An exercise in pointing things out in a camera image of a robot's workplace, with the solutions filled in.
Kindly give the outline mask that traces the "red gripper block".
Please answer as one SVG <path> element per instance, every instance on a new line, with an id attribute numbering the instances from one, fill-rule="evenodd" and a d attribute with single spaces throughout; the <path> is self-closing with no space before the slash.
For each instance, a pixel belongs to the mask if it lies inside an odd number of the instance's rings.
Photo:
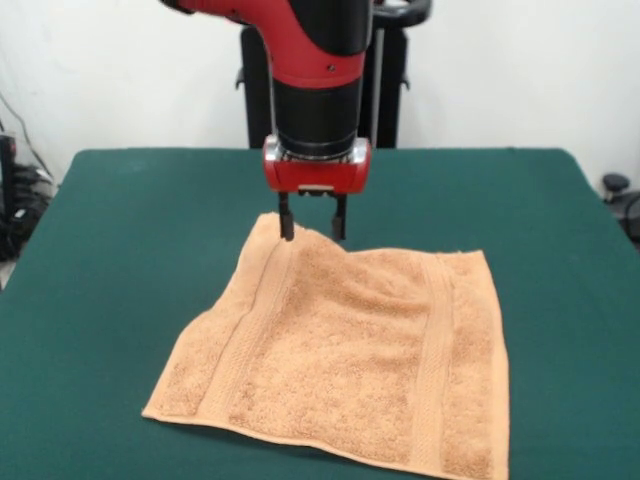
<path id="1" fill-rule="evenodd" d="M 266 137 L 263 169 L 269 187 L 278 193 L 280 237 L 294 239 L 294 219 L 289 194 L 298 192 L 334 193 L 336 210 L 332 217 L 332 238 L 346 238 L 347 195 L 364 190 L 372 149 L 366 138 L 357 138 L 351 150 L 334 159 L 303 159 L 285 150 L 276 135 Z"/>

